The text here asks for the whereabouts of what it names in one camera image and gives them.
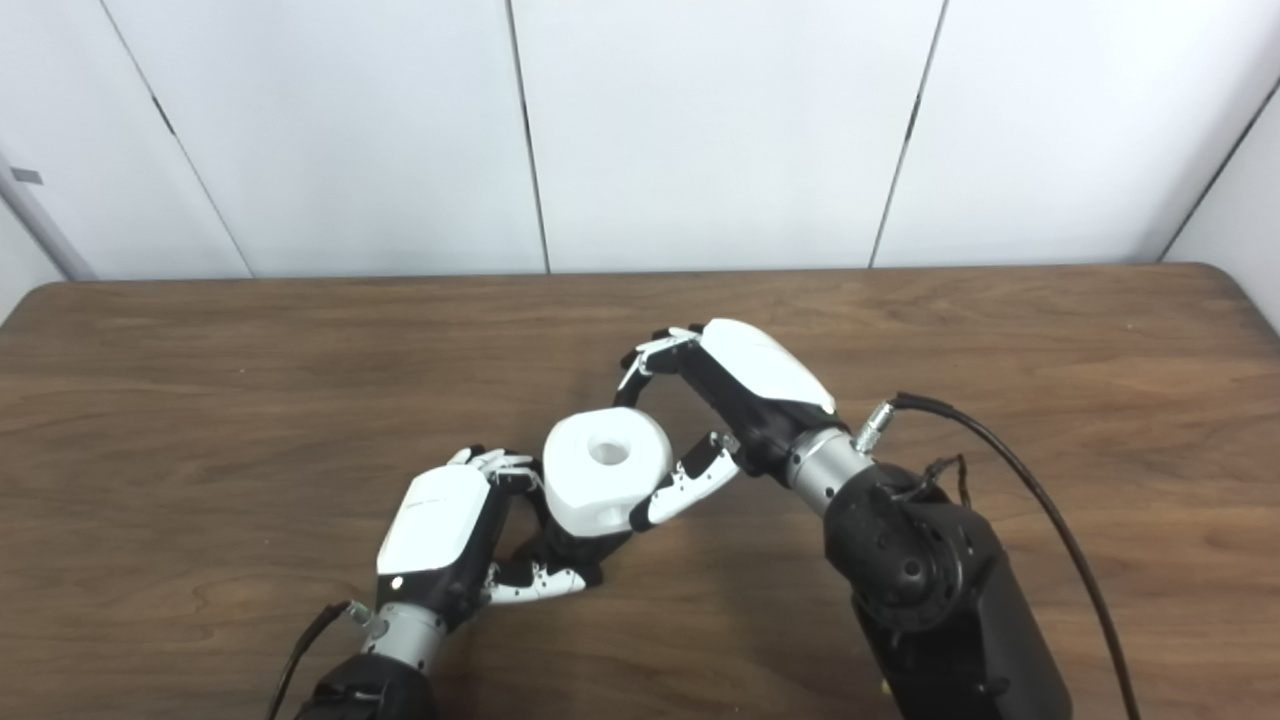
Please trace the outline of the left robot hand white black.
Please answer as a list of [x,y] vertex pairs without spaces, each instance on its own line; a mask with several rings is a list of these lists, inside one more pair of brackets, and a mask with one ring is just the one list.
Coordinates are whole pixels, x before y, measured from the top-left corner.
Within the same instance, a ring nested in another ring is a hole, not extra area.
[[600,585],[599,566],[556,561],[540,543],[498,559],[512,502],[527,498],[543,530],[550,514],[541,462],[474,445],[415,477],[376,559],[375,607],[407,603],[453,632],[490,603],[526,603]]

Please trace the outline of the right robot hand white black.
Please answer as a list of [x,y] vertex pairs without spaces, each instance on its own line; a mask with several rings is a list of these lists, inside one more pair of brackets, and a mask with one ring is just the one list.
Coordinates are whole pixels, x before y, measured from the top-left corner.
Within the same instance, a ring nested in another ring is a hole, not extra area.
[[680,375],[724,423],[695,443],[628,514],[646,532],[745,473],[771,477],[815,512],[868,466],[827,388],[788,350],[744,322],[658,331],[622,360],[616,407],[634,409],[654,375]]

